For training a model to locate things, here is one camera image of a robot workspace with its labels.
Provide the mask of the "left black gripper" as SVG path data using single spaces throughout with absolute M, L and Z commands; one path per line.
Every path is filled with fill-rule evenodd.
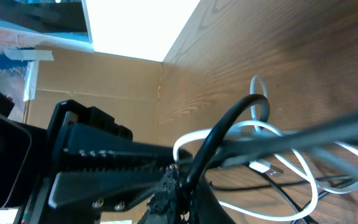
M 63 223 L 63 210 L 49 207 L 46 174 L 52 141 L 62 127 L 64 103 L 56 104 L 47 129 L 8 119 L 14 103 L 0 93 L 0 211 L 17 207 L 14 223 Z

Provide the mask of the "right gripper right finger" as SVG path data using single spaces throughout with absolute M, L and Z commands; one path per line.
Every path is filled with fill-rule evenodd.
M 205 176 L 201 176 L 195 191 L 195 218 L 199 224 L 236 224 L 220 206 Z

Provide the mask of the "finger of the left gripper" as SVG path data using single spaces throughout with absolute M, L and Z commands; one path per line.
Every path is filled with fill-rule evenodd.
M 54 209 L 128 211 L 150 197 L 173 149 L 134 142 L 130 129 L 98 108 L 59 102 L 47 129 Z

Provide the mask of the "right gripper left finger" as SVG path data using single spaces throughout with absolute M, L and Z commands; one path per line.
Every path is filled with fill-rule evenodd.
M 138 224 L 182 223 L 180 206 L 180 173 L 177 165 L 169 165 L 147 202 L 147 210 Z

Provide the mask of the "colourful painting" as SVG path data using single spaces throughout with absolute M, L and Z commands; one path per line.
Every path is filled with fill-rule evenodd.
M 5 54 L 5 51 L 34 50 L 36 43 L 32 38 L 33 35 L 28 32 L 0 27 L 0 92 L 12 98 L 14 107 L 9 119 L 19 122 L 27 119 L 24 91 L 29 62 L 12 60 Z

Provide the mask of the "dark monitor screen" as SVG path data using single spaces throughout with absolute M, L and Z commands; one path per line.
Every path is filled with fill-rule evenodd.
M 0 27 L 90 41 L 81 0 L 0 0 Z

